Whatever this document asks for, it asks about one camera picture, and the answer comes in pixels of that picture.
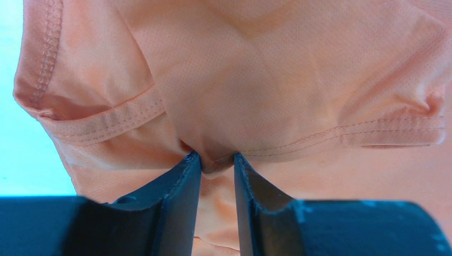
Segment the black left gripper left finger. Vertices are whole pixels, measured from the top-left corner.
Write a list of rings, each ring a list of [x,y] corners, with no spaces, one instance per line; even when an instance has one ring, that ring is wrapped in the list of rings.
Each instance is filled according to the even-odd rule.
[[[110,204],[125,219],[109,255],[190,255],[200,176],[200,156],[193,151],[166,173]]]

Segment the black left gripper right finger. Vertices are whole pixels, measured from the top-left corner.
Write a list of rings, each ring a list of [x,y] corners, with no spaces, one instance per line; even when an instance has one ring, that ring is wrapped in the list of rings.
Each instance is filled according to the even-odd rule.
[[[241,255],[289,255],[297,251],[294,199],[262,177],[243,154],[234,155]]]

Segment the orange t-shirt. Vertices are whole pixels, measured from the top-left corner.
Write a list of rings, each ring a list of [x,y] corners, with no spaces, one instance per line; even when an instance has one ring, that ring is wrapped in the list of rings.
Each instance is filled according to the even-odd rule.
[[[13,95],[77,194],[191,151],[193,255],[238,255],[233,155],[306,199],[401,199],[451,236],[451,1],[24,1]]]

